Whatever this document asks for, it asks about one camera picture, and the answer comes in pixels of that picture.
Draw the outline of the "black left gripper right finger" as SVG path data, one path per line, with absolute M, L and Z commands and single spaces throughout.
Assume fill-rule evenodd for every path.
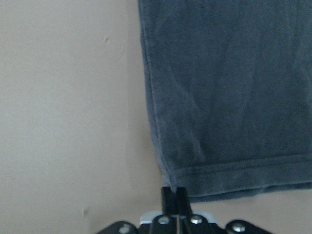
M 185 188 L 176 191 L 178 234 L 216 234 L 214 217 L 207 212 L 193 212 Z

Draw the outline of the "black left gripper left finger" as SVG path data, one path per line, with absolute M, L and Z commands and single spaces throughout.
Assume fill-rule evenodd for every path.
M 179 233 L 179 213 L 176 202 L 176 195 L 170 187 L 161 188 L 161 206 L 162 215 L 160 224 L 167 229 L 170 228 L 167 234 Z

